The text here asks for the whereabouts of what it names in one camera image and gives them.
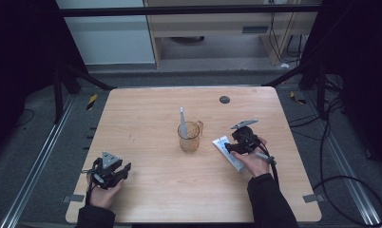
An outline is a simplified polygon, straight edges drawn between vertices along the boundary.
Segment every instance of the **wire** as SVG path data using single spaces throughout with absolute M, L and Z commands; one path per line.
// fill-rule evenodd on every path
M 89 182 L 89 186 L 87 188 L 87 191 L 86 191 L 86 202 L 85 204 L 86 205 L 90 205 L 90 199 L 91 199 L 91 192 L 93 191 L 93 189 L 97 186 L 96 184 L 92 187 L 91 185 L 93 184 L 93 175 L 90 175 L 90 182 Z
M 286 47 L 286 53 L 290 56 L 290 57 L 296 57 L 297 61 L 296 62 L 299 62 L 300 59 L 301 59 L 301 44 L 302 44 L 302 37 L 303 35 L 300 35 L 300 38 L 299 38 L 299 42 L 298 42 L 298 49 L 297 51 L 291 51 L 289 50 L 289 47 L 292 43 L 292 40 L 294 39 L 294 35 L 291 35 L 291 38 L 289 39 L 289 42 L 288 42 L 288 46 Z
M 326 81 L 326 87 L 325 88 L 328 91 L 332 92 L 333 94 L 339 94 L 339 92 L 342 91 L 342 86 L 339 83 L 337 75 L 335 75 L 335 80 L 336 80 L 336 82 L 334 82 L 334 80 L 331 80 L 326 75 L 326 80 L 325 80 Z
M 312 119 L 312 120 L 310 120 L 310 121 L 308 121 L 308 122 L 306 122 L 306 123 L 300 123 L 300 124 L 296 124 L 296 125 L 291 125 L 291 126 L 289 126 L 289 127 L 291 127 L 291 128 L 293 128 L 293 127 L 301 127 L 301 126 L 304 126 L 304 125 L 311 124 L 311 123 L 313 123 L 314 121 L 316 121 L 316 120 L 318 120 L 318 119 L 320 119 L 320 117 L 319 117 L 319 116 L 316 116 L 314 119 Z
M 265 154 L 266 156 L 271 157 L 271 156 L 269 155 L 268 148 L 267 148 L 267 147 L 265 146 L 265 144 L 262 143 L 260 140 L 257 140 L 257 141 L 256 141 L 256 140 L 254 140 L 254 139 L 252 139 L 252 138 L 248 138 L 248 137 L 246 137 L 246 136 L 244 136 L 244 135 L 241 135 L 241 134 L 240 134 L 240 136 L 241 136 L 244 140 L 246 140 L 247 142 L 253 142 L 256 146 L 259 147 L 259 149 L 262 150 L 262 152 L 264 152 L 264 154 Z M 270 162 L 270 164 L 271 164 L 272 174 L 274 175 L 274 181 L 275 181 L 275 183 L 277 184 L 277 186 L 279 186 L 279 177 L 277 176 L 276 163 L 273 161 L 273 162 Z
M 330 196 L 328 195 L 328 192 L 327 192 L 327 189 L 325 187 L 325 182 L 327 181 L 332 181 L 332 180 L 335 180 L 335 179 L 350 179 L 350 180 L 354 180 L 354 181 L 358 181 L 360 183 L 362 183 L 364 186 L 366 186 L 366 188 L 368 188 L 368 190 L 370 190 L 372 192 L 372 194 L 377 198 L 377 200 L 380 202 L 380 204 L 382 205 L 382 200 L 381 198 L 376 194 L 376 192 L 374 190 L 371 189 L 371 187 L 365 183 L 364 181 L 362 180 L 359 180 L 359 179 L 356 179 L 356 178 L 353 178 L 353 177 L 348 177 L 348 176 L 335 176 L 335 177 L 330 177 L 328 179 L 324 179 L 324 172 L 323 172 L 323 148 L 324 148 L 324 143 L 325 143 L 325 138 L 327 137 L 327 133 L 328 131 L 331 131 L 331 127 L 330 127 L 330 120 L 329 120 L 329 114 L 332 113 L 332 110 L 333 110 L 333 106 L 334 105 L 337 105 L 338 103 L 340 102 L 340 100 L 337 98 L 335 100 L 333 100 L 328 109 L 327 109 L 327 115 L 326 115 L 326 125 L 325 125 L 325 129 L 324 129 L 324 133 L 322 135 L 322 139 L 321 139 L 321 144 L 320 144 L 320 154 L 319 154 L 319 169 L 320 169 L 320 183 L 316 184 L 315 187 L 313 189 L 316 189 L 318 186 L 321 186 L 322 187 L 322 190 L 324 192 L 324 196 L 326 197 L 326 199 L 328 200 L 328 202 L 331 204 L 331 206 L 341 215 L 343 216 L 345 219 L 351 221 L 352 223 L 356 224 L 356 225 L 360 225 L 360 226 L 366 226 L 366 227 L 379 227 L 382 225 L 382 220 L 379 222 L 379 223 L 376 223 L 376 224 L 373 224 L 373 225 L 369 225 L 369 224 L 366 224 L 366 223 L 363 223 L 361 221 L 358 221 L 358 220 L 355 220 L 354 218 L 351 218 L 349 217 L 348 215 L 346 215 L 345 213 L 343 213 L 339 208 L 337 208 L 332 199 L 330 198 Z
M 303 136 L 303 137 L 309 138 L 309 139 L 311 139 L 311 140 L 321 141 L 321 139 L 317 139 L 317 138 L 314 138 L 314 137 L 305 135 L 305 134 L 303 134 L 303 133 L 300 133 L 300 132 L 297 132 L 297 131 L 294 131 L 294 130 L 292 130 L 292 132 L 293 132 L 293 133 L 296 133 L 296 134 L 298 134 L 298 135 L 301 135 L 301 136 Z
M 31 112 L 31 117 L 29 118 L 28 121 L 25 121 L 24 123 L 17 124 L 15 127 L 23 126 L 23 125 L 29 123 L 34 118 L 34 111 L 33 110 L 31 110 L 31 109 L 23 109 L 23 110 Z
M 297 118 L 297 119 L 295 119 L 295 120 L 289 121 L 288 123 L 291 124 L 291 123 L 293 123 L 293 122 L 297 122 L 297 121 L 305 120 L 305 119 L 310 118 L 310 117 L 313 117 L 313 116 L 317 117 L 318 115 L 313 114 L 313 115 L 306 116 L 306 117 L 300 117 L 300 118 Z
M 274 2 L 274 0 L 269 0 L 269 3 L 271 5 L 274 5 L 275 2 Z M 289 23 L 288 23 L 288 26 L 287 26 L 286 30 L 289 29 L 289 26 L 291 26 L 293 14 L 294 13 L 292 12 L 292 16 L 289 19 Z M 274 21 L 275 21 L 275 13 L 271 12 L 271 27 L 270 27 L 270 30 L 269 30 L 269 43 L 270 43 L 270 45 L 272 47 L 272 50 L 274 51 L 275 55 L 277 56 L 277 59 L 281 63 L 284 63 L 284 64 L 289 64 L 289 63 L 297 62 L 298 60 L 287 60 L 287 59 L 284 59 L 282 57 L 282 53 L 280 51 L 279 43 L 277 41 L 277 36 L 275 35 L 275 31 L 274 31 Z M 275 49 L 274 44 L 272 43 L 272 39 L 271 39 L 272 34 L 274 34 L 274 40 L 275 40 L 275 43 L 277 45 L 277 50 Z

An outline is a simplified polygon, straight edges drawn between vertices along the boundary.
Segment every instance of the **table top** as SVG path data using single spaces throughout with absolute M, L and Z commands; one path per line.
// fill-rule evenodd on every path
M 230 98 L 222 104 L 221 96 Z M 187 121 L 204 124 L 199 149 L 184 153 L 177 128 L 180 107 Z M 84 169 L 106 151 L 132 162 L 128 179 L 113 204 L 116 222 L 251 222 L 254 221 L 247 183 L 212 144 L 221 137 L 233 142 L 230 126 L 249 125 L 267 140 L 276 158 L 280 190 L 297 221 L 318 221 L 316 202 L 277 92 L 271 87 L 123 88 L 110 92 L 89 149 Z M 74 194 L 86 194 L 81 175 Z M 84 202 L 71 202 L 67 221 L 76 222 Z

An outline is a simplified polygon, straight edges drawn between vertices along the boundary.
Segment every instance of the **aluminum rail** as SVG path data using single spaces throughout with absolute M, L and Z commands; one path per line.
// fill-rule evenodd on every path
M 23 184 L 12 206 L 10 207 L 9 211 L 7 212 L 7 214 L 5 215 L 5 217 L 3 218 L 1 222 L 2 228 L 7 228 L 7 227 L 13 228 L 16 226 L 20 216 L 22 215 L 23 210 L 25 209 L 26 204 L 29 201 L 31 193 L 34 190 L 34 187 L 36 186 L 38 179 L 43 173 L 43 169 L 46 166 L 46 163 L 47 163 L 49 155 L 51 154 L 52 148 L 54 147 L 67 121 L 67 117 L 72 108 L 74 100 L 75 100 L 74 95 L 68 96 L 68 101 L 66 103 L 66 107 L 64 108 L 65 110 L 64 115 L 61 121 L 59 123 L 56 123 L 52 127 L 48 135 L 48 138 L 46 139 L 46 142 L 44 143 L 43 148 L 41 149 L 36 159 L 36 162 L 32 166 L 28 174 L 28 177 L 25 180 L 25 183 Z
M 311 109 L 314 113 L 317 113 L 317 110 L 315 108 L 314 95 L 310 92 L 306 92 L 305 94 L 308 98 L 308 103 L 310 104 Z M 325 130 L 325 123 L 320 119 L 318 120 L 318 122 L 321 126 L 321 129 Z M 332 132 L 330 133 L 329 137 L 327 137 L 326 142 L 334 158 L 336 166 L 338 167 L 339 172 L 342 175 L 357 178 L 357 175 L 355 174 L 353 168 L 344 156 L 343 151 L 339 147 L 338 142 Z M 372 202 L 369 199 L 369 196 L 367 195 L 366 190 L 364 189 L 362 184 L 353 180 L 345 180 L 345 183 L 365 223 L 369 225 L 379 223 L 381 219 L 375 211 L 374 206 L 372 205 Z

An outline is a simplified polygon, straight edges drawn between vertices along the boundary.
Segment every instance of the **handheld controller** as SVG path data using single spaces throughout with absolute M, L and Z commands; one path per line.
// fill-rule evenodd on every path
M 93 167 L 87 171 L 90 173 L 93 182 L 103 189 L 115 187 L 121 179 L 128 177 L 128 172 L 131 170 L 131 162 L 124 166 L 124 169 L 115 172 L 115 170 L 123 164 L 123 160 L 103 152 L 101 158 L 97 158 L 93 163 Z
M 259 139 L 257 135 L 253 133 L 253 130 L 248 127 L 247 125 L 256 123 L 258 120 L 252 120 L 252 121 L 243 121 L 241 123 L 238 123 L 231 127 L 231 129 L 236 129 L 235 132 L 233 132 L 232 137 L 235 141 L 238 143 L 231 144 L 231 143 L 225 143 L 224 146 L 226 147 L 227 151 L 236 151 L 239 154 L 245 154 L 245 153 L 253 153 L 254 150 L 259 147 L 264 154 L 254 152 L 258 157 L 266 160 L 271 164 L 271 168 L 274 175 L 274 180 L 279 185 L 279 180 L 277 177 L 277 169 L 275 165 L 277 164 L 275 162 L 275 158 L 273 156 L 270 156 L 268 153 L 268 150 L 266 149 L 265 145 L 263 145 L 262 141 Z

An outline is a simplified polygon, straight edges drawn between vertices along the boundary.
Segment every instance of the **hand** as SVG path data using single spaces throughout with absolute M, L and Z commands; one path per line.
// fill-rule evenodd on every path
M 267 143 L 261 137 L 258 138 L 263 144 Z M 257 147 L 254 151 L 263 154 L 263 151 L 259 149 L 259 147 Z M 231 151 L 230 153 L 233 155 L 233 157 L 241 161 L 247 167 L 248 172 L 255 178 L 262 174 L 269 173 L 269 163 L 254 153 L 248 155 L 241 155 L 235 151 Z
M 86 178 L 87 178 L 87 183 L 90 183 L 91 182 L 90 175 L 87 175 Z M 103 189 L 99 186 L 95 186 L 96 184 L 93 182 L 91 184 L 91 187 L 92 188 L 94 187 L 94 188 L 91 191 L 90 205 L 102 207 L 109 210 L 115 196 L 118 194 L 121 187 L 123 186 L 123 183 L 124 183 L 124 180 L 120 180 L 115 187 L 110 189 Z

